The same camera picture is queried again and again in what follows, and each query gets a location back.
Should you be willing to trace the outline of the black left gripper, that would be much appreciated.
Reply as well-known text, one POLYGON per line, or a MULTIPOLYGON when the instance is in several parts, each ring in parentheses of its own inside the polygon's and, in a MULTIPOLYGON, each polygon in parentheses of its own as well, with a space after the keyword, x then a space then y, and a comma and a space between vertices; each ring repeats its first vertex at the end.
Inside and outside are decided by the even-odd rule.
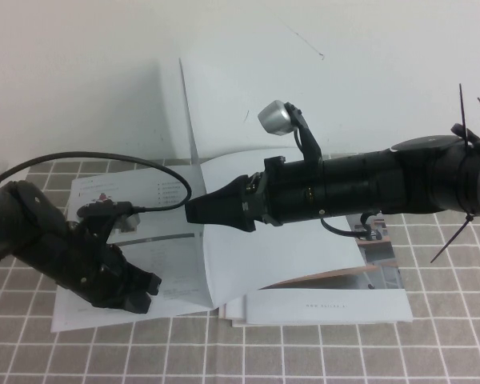
POLYGON ((156 274, 128 264, 120 248, 87 222, 64 235, 41 236, 34 244, 34 267, 92 306, 133 314, 148 312, 162 283, 156 274))

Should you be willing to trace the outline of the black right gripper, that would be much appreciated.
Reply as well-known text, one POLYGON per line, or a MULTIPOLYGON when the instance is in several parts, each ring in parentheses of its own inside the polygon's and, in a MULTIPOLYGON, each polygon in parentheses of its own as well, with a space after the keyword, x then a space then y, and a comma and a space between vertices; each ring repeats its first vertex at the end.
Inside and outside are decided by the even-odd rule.
POLYGON ((322 158, 287 162, 277 156, 265 159, 264 166, 248 184, 248 176, 241 175, 219 190, 189 200, 186 220, 254 232, 254 221, 282 226, 325 216, 322 158), (241 201, 242 206, 235 205, 241 201))

